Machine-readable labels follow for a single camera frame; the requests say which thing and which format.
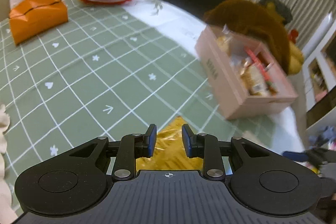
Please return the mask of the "yellow snack packet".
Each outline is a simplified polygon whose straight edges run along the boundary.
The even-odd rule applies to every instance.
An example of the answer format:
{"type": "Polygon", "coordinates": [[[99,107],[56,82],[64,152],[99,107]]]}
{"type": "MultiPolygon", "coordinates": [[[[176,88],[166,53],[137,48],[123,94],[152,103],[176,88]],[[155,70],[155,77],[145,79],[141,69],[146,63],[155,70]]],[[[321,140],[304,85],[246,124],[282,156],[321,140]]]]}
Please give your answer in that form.
{"type": "Polygon", "coordinates": [[[188,158],[182,141],[182,126],[186,121],[178,116],[162,131],[157,133],[154,153],[151,158],[136,160],[136,171],[140,170],[201,170],[203,160],[188,158]]]}

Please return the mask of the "red spicy strip packet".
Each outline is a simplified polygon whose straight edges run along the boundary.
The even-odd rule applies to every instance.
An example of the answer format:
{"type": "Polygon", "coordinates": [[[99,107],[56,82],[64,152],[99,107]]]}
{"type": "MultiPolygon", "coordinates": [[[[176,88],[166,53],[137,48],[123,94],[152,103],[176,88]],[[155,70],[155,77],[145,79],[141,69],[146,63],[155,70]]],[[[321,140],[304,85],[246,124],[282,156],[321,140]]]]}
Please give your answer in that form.
{"type": "Polygon", "coordinates": [[[254,65],[256,65],[256,67],[258,68],[258,70],[260,71],[268,89],[276,94],[277,90],[276,87],[273,84],[273,81],[271,80],[271,77],[269,76],[268,72],[266,71],[263,63],[260,61],[260,59],[252,52],[251,49],[249,49],[248,47],[244,47],[244,51],[248,54],[248,56],[251,58],[251,60],[253,61],[254,65]]]}

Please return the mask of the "green grid tablecloth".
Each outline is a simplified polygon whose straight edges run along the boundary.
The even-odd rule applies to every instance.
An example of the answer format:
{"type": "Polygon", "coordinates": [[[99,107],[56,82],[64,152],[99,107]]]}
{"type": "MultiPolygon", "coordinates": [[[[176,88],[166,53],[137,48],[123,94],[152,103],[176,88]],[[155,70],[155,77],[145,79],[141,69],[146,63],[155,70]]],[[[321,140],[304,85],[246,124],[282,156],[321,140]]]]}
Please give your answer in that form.
{"type": "Polygon", "coordinates": [[[205,25],[158,0],[132,7],[63,0],[68,21],[16,46],[1,21],[1,103],[5,182],[27,168],[98,136],[120,140],[164,129],[182,117],[195,132],[229,140],[250,131],[266,146],[275,124],[266,117],[227,121],[194,55],[205,25]]]}

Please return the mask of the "pink cardboard box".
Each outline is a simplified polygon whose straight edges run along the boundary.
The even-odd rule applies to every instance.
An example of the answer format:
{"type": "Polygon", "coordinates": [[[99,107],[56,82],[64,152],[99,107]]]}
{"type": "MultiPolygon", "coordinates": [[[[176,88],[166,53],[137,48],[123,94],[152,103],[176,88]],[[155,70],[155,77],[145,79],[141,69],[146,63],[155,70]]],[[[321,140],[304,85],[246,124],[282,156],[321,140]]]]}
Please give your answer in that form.
{"type": "Polygon", "coordinates": [[[277,114],[297,98],[284,71],[264,44],[230,30],[207,26],[200,34],[195,50],[208,76],[222,115],[228,119],[277,114]],[[243,60],[252,51],[266,63],[267,75],[276,89],[272,95],[252,95],[240,77],[243,60]]]}

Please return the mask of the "white shelf unit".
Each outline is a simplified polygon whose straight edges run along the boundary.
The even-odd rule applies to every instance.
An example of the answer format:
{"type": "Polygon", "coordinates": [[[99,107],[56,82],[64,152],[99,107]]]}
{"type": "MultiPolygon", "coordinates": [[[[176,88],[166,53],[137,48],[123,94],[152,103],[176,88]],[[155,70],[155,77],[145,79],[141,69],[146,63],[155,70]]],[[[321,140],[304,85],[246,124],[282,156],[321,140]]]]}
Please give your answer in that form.
{"type": "Polygon", "coordinates": [[[335,14],[328,13],[303,47],[307,133],[335,125],[335,14]]]}

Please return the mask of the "brown fuzzy coat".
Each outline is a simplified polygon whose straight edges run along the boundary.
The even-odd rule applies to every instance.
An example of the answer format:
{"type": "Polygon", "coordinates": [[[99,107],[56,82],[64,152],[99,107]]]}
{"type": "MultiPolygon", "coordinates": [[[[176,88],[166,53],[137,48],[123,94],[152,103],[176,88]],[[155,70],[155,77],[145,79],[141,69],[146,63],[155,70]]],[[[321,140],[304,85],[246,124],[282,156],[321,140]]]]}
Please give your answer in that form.
{"type": "Polygon", "coordinates": [[[247,0],[225,0],[204,13],[203,21],[262,41],[283,71],[289,73],[290,46],[284,26],[266,8],[247,0]]]}

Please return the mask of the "orange tissue box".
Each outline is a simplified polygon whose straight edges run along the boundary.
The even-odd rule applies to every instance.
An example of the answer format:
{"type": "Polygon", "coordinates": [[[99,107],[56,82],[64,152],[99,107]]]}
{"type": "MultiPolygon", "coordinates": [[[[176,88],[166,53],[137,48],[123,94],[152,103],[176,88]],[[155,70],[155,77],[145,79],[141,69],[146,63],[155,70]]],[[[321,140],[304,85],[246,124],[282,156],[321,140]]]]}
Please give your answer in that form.
{"type": "Polygon", "coordinates": [[[9,0],[9,4],[9,24],[16,46],[68,22],[68,10],[63,0],[9,0]]]}

